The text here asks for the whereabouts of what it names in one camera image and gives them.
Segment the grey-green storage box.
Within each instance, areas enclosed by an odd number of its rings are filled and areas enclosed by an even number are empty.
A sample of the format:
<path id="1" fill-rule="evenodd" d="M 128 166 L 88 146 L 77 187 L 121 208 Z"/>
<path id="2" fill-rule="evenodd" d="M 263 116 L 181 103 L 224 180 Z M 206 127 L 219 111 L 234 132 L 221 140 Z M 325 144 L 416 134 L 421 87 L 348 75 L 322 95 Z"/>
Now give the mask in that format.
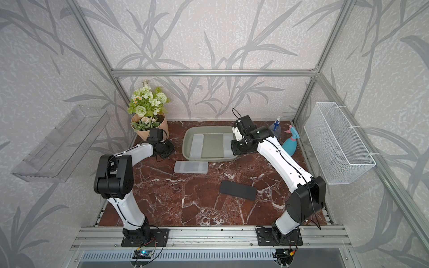
<path id="1" fill-rule="evenodd" d="M 189 161 L 206 161 L 210 163 L 233 161 L 234 159 L 223 158 L 223 134 L 233 133 L 232 126 L 200 126 L 192 127 L 185 133 L 182 145 L 182 154 Z M 201 159 L 191 159 L 191 143 L 194 134 L 204 134 L 203 150 Z"/>

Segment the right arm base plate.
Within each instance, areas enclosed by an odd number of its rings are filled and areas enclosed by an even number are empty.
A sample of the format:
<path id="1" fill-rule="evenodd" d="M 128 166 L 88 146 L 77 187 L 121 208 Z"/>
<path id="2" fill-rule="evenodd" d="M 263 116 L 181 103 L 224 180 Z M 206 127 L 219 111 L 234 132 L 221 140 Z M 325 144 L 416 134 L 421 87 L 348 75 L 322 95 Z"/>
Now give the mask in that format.
<path id="1" fill-rule="evenodd" d="M 303 240 L 299 228 L 293 229 L 288 234 L 282 234 L 275 227 L 256 226 L 259 246 L 302 246 Z"/>

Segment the frosted pencil case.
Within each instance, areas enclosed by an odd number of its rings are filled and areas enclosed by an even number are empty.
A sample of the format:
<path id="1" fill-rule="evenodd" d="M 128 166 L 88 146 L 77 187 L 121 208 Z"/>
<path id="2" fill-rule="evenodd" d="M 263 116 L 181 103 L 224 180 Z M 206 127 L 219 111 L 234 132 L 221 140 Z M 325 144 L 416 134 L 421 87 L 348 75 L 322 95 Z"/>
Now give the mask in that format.
<path id="1" fill-rule="evenodd" d="M 223 134 L 223 158 L 234 159 L 236 156 L 233 154 L 231 149 L 231 141 L 235 139 L 232 132 Z"/>
<path id="2" fill-rule="evenodd" d="M 208 162 L 206 161 L 177 161 L 174 166 L 175 173 L 183 174 L 207 174 Z"/>

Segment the frosted pencil case front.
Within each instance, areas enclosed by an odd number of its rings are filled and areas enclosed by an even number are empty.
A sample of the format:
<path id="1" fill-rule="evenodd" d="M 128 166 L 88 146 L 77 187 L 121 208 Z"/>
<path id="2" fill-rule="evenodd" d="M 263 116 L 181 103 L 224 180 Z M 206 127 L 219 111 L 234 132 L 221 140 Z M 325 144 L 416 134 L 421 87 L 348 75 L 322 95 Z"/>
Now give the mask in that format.
<path id="1" fill-rule="evenodd" d="M 235 139 L 232 132 L 223 134 L 223 158 L 234 159 L 236 156 L 233 154 L 231 149 L 231 141 Z"/>

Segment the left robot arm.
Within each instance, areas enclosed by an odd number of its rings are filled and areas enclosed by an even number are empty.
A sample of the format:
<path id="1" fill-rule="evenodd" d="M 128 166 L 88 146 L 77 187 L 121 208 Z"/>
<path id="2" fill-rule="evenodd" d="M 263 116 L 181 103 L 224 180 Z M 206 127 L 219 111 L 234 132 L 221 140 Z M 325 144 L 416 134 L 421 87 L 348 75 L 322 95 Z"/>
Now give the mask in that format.
<path id="1" fill-rule="evenodd" d="M 113 205 L 122 220 L 125 236 L 136 236 L 144 240 L 150 237 L 148 220 L 132 193 L 134 165 L 149 157 L 160 156 L 166 159 L 174 150 L 175 146 L 170 140 L 143 142 L 127 151 L 100 157 L 94 191 Z"/>

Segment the frosted pencil case diagonal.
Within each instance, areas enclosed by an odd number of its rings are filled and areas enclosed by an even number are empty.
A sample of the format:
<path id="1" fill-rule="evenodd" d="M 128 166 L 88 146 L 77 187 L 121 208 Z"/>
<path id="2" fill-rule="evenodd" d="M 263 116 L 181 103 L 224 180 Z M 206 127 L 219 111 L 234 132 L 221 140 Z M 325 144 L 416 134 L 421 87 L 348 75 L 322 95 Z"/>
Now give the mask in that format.
<path id="1" fill-rule="evenodd" d="M 204 134 L 193 135 L 193 139 L 191 143 L 191 151 L 189 155 L 191 159 L 202 158 L 203 142 L 204 142 Z"/>

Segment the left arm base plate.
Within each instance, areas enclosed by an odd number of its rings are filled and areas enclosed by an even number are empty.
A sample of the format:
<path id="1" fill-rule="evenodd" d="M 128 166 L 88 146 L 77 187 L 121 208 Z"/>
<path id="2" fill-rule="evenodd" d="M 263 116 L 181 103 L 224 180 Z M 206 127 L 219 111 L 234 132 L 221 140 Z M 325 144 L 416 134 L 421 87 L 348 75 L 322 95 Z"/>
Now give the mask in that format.
<path id="1" fill-rule="evenodd" d="M 152 227 L 150 230 L 140 228 L 138 230 L 123 229 L 121 247 L 164 247 L 168 241 L 170 229 Z"/>

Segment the black pencil case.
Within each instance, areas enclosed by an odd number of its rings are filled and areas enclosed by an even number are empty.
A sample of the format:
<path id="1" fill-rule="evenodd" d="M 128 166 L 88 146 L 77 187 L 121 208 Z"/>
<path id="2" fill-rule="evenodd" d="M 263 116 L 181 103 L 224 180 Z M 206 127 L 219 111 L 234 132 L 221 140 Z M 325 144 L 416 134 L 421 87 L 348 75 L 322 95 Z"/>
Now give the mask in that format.
<path id="1" fill-rule="evenodd" d="M 256 187 L 250 185 L 223 180 L 221 182 L 219 192 L 221 194 L 255 201 L 258 190 L 256 189 Z"/>

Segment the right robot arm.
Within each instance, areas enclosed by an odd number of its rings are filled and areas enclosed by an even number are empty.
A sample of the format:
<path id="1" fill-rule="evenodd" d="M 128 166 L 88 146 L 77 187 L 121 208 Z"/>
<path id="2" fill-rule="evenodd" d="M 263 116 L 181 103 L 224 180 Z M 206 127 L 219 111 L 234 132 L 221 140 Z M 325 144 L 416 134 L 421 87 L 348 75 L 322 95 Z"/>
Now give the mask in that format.
<path id="1" fill-rule="evenodd" d="M 245 129 L 232 128 L 231 140 L 234 155 L 257 152 L 268 160 L 286 183 L 291 196 L 285 204 L 285 212 L 274 222 L 272 235 L 285 239 L 304 221 L 325 207 L 326 182 L 305 171 L 287 154 L 278 139 L 266 127 Z"/>

